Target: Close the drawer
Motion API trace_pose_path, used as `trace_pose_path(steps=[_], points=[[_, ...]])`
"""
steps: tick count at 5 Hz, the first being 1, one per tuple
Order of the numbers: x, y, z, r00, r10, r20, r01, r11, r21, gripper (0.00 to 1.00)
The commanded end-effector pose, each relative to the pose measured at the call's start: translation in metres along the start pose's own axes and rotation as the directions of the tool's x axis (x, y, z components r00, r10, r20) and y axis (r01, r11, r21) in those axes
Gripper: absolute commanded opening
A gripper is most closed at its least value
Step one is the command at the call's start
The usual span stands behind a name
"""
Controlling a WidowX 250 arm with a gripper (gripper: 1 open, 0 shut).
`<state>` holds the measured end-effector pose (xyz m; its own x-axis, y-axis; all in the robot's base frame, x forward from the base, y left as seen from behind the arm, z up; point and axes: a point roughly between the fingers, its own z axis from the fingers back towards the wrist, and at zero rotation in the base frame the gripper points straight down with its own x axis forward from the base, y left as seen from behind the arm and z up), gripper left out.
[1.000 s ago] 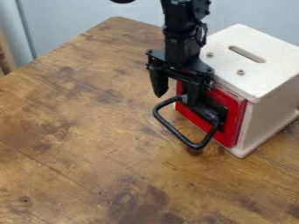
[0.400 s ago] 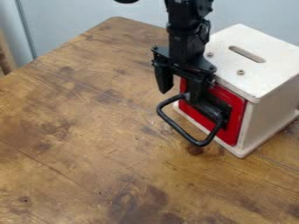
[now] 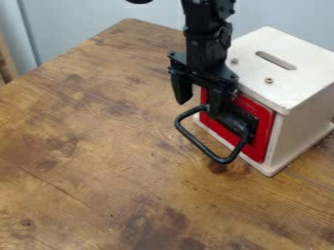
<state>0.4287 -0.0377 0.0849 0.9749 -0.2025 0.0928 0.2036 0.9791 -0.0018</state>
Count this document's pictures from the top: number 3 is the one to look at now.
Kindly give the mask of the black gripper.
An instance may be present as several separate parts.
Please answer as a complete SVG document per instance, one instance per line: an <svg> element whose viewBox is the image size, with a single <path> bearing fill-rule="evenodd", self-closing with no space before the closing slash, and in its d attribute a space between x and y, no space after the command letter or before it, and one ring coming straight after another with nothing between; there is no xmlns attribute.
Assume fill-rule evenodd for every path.
<svg viewBox="0 0 334 250"><path fill-rule="evenodd" d="M184 52L169 52L170 84L175 99L183 105L193 96L193 85L208 90L208 115L215 118L232 100L237 75L227 67L232 24L227 21L187 24Z"/></svg>

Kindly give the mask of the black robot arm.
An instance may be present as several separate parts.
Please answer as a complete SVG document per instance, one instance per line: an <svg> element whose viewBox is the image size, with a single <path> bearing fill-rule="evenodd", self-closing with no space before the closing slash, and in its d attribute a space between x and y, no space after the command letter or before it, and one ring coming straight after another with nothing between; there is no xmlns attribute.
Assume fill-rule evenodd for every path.
<svg viewBox="0 0 334 250"><path fill-rule="evenodd" d="M181 0L187 50L169 52L170 84L177 104L193 95L193 85L207 91L208 115L216 117L237 90L237 74L225 64L231 47L236 0Z"/></svg>

